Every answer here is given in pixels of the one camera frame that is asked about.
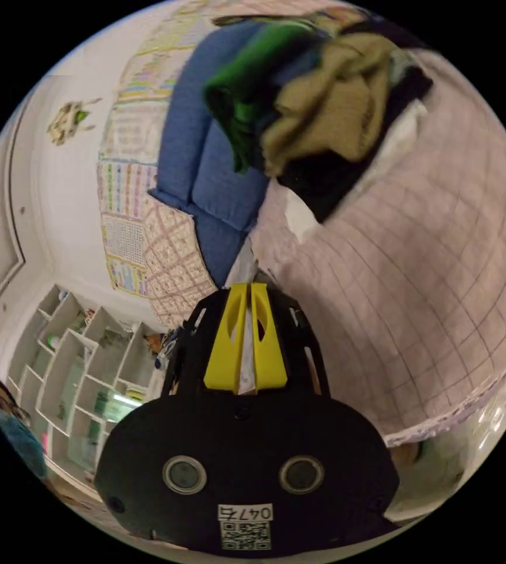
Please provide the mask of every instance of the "camera lens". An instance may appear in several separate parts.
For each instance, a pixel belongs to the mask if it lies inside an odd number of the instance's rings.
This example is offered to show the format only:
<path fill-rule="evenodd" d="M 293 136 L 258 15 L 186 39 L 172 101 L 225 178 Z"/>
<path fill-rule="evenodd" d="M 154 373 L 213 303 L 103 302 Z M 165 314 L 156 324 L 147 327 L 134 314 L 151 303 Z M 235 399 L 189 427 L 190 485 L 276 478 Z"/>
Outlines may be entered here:
<path fill-rule="evenodd" d="M 177 494 L 196 494 L 206 485 L 204 467 L 189 456 L 175 456 L 163 468 L 165 484 Z"/>
<path fill-rule="evenodd" d="M 295 456 L 282 466 L 279 478 L 287 492 L 309 494 L 323 482 L 323 466 L 311 456 Z"/>

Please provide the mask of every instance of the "blue couch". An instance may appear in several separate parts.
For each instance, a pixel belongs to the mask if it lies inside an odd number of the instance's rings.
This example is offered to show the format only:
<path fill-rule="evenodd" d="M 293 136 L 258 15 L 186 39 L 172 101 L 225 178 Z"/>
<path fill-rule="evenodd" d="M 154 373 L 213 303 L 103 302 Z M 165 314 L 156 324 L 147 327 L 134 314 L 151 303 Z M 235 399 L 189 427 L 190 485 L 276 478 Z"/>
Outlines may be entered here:
<path fill-rule="evenodd" d="M 218 287 L 256 222 L 268 178 L 255 169 L 233 171 L 231 145 L 208 112 L 202 90 L 263 25 L 249 21 L 220 28 L 196 47 L 173 91 L 157 187 L 149 192 L 194 217 L 204 262 Z"/>

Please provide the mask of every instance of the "white label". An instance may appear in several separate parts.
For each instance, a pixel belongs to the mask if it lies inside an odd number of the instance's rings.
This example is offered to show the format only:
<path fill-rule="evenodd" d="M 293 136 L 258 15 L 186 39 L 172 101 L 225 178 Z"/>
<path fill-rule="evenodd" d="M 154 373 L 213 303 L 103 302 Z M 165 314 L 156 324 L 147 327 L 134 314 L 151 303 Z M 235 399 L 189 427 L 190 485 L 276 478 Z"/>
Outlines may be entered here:
<path fill-rule="evenodd" d="M 273 511 L 272 503 L 264 503 L 262 505 L 218 505 L 217 520 L 218 521 L 272 521 Z"/>
<path fill-rule="evenodd" d="M 270 550 L 272 503 L 218 505 L 217 520 L 224 550 Z"/>

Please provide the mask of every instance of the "cubby shelf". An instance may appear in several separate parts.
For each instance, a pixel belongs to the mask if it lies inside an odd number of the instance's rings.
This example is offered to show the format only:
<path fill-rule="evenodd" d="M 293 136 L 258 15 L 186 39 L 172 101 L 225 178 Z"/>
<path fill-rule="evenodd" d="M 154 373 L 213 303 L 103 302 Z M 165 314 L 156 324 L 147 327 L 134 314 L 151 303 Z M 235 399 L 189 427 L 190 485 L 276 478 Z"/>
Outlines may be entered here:
<path fill-rule="evenodd" d="M 87 323 L 88 309 L 95 313 Z M 8 388 L 30 413 L 49 467 L 92 496 L 90 477 L 103 446 L 117 420 L 138 404 L 126 394 L 137 392 L 143 401 L 152 396 L 155 359 L 145 337 L 153 333 L 54 286 L 12 358 Z"/>

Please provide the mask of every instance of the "black device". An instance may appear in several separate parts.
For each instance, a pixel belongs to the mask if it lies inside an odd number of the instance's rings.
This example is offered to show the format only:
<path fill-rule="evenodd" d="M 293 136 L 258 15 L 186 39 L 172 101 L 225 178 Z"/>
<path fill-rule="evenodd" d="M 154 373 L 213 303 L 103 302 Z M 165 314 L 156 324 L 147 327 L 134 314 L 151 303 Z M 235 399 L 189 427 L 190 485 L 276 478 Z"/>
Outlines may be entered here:
<path fill-rule="evenodd" d="M 110 433 L 95 486 L 133 534 L 212 555 L 267 558 L 395 530 L 384 512 L 399 478 L 382 437 L 331 398 L 298 303 L 262 286 L 253 288 L 266 295 L 253 316 L 255 338 L 277 338 L 283 386 L 237 395 L 206 385 L 224 319 L 237 315 L 234 287 L 220 290 L 184 323 L 160 397 Z"/>

